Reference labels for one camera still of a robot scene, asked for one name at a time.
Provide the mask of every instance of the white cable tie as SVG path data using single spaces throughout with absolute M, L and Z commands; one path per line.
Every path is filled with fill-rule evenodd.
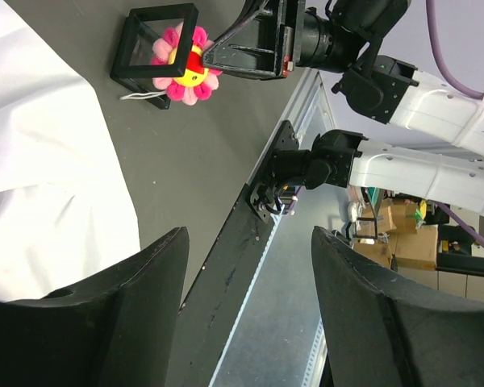
M 484 119 L 484 96 L 482 97 L 482 101 L 475 111 L 474 115 L 469 119 L 466 126 L 462 129 L 461 133 L 457 136 L 457 138 L 453 141 L 452 145 L 460 148 L 461 145 L 468 139 L 469 135 L 471 135 L 477 127 L 481 124 L 482 120 Z
M 128 95 L 124 95 L 123 97 L 120 97 L 121 101 L 124 101 L 126 99 L 150 99 L 154 97 L 160 97 L 161 95 L 167 94 L 166 91 L 151 91 L 149 93 L 132 93 Z

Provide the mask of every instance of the yellow object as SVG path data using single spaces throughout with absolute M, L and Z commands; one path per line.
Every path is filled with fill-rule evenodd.
M 169 65 L 171 65 L 172 63 L 174 63 L 174 61 L 176 60 L 176 52 L 177 52 L 177 48 L 175 48 L 174 50 L 172 50 L 172 52 L 170 53 L 170 58 L 169 58 Z M 197 47 L 197 46 L 192 46 L 192 52 L 195 52 L 196 54 L 198 54 L 199 56 L 202 55 L 202 50 L 201 48 Z M 179 78 L 174 78 L 174 80 L 179 84 L 179 85 L 183 85 L 185 87 L 195 87 L 195 86 L 199 86 L 201 85 L 205 79 L 207 79 L 207 75 L 208 75 L 208 69 L 207 68 L 202 68 L 203 69 L 203 73 L 196 73 L 195 71 L 192 71 L 190 69 L 186 69 L 185 70 L 185 75 L 183 75 L 182 77 L 179 77 Z
M 419 203 L 419 212 L 421 212 L 421 217 L 425 219 L 427 217 L 427 201 L 422 200 Z

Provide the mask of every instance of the white string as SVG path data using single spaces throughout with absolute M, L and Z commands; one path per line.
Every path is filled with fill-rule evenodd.
M 151 91 L 149 93 L 132 93 L 128 95 L 124 95 L 123 97 L 120 97 L 122 101 L 126 99 L 149 99 L 149 98 L 154 98 L 154 97 L 160 97 L 161 95 L 167 94 L 166 91 Z

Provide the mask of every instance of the white wall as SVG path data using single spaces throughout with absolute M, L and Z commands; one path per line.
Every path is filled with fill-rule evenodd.
M 321 15 L 325 4 L 325 0 L 307 0 L 307 6 L 317 7 Z M 447 66 L 461 82 L 475 89 L 484 89 L 484 0 L 437 0 L 436 10 Z M 440 77 L 430 49 L 424 0 L 412 0 L 406 15 L 386 37 L 380 53 L 412 63 Z M 393 145 L 440 143 L 439 139 L 423 133 L 384 126 L 361 117 L 346 105 L 344 95 L 334 95 L 330 91 L 340 75 L 323 73 L 322 78 L 338 128 L 359 131 Z

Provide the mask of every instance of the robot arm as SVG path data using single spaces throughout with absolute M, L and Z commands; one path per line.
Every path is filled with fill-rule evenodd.
M 358 114 L 423 131 L 484 156 L 484 99 L 450 89 L 441 79 L 388 56 L 383 38 L 410 0 L 332 0 L 328 19 L 304 0 L 247 0 L 236 23 L 203 55 L 206 67 L 251 79 L 286 77 L 295 66 L 342 78 L 333 86 Z M 360 54 L 363 47 L 367 49 Z M 376 186 L 465 207 L 484 216 L 484 163 L 394 148 L 357 133 L 332 131 L 311 151 L 280 151 L 258 212 L 279 203 L 281 187 Z

